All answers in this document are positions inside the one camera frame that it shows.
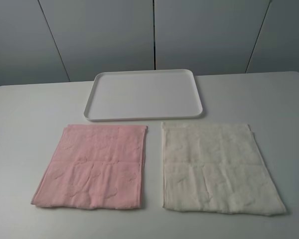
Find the white rectangular plastic tray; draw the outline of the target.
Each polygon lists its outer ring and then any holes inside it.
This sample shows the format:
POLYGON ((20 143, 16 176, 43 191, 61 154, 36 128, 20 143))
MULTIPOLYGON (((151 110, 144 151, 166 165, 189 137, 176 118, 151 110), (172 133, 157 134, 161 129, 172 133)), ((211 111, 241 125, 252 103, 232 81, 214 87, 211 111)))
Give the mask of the white rectangular plastic tray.
POLYGON ((187 69, 100 73, 84 109, 89 121, 191 119, 202 114, 199 90, 187 69))

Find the cream white terry towel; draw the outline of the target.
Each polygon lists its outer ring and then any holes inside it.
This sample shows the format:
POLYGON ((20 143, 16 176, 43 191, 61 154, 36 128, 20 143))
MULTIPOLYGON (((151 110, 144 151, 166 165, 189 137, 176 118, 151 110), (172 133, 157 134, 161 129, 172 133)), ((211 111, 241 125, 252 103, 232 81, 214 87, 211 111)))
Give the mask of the cream white terry towel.
POLYGON ((162 162, 167 210, 287 213, 247 124, 163 122, 162 162))

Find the pink terry towel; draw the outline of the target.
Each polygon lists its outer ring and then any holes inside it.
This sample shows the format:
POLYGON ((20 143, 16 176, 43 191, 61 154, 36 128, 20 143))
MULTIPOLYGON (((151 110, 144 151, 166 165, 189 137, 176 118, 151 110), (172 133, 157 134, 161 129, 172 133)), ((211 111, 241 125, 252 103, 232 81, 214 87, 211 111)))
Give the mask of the pink terry towel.
POLYGON ((140 208, 146 134, 145 125, 68 125, 31 203, 41 208, 140 208))

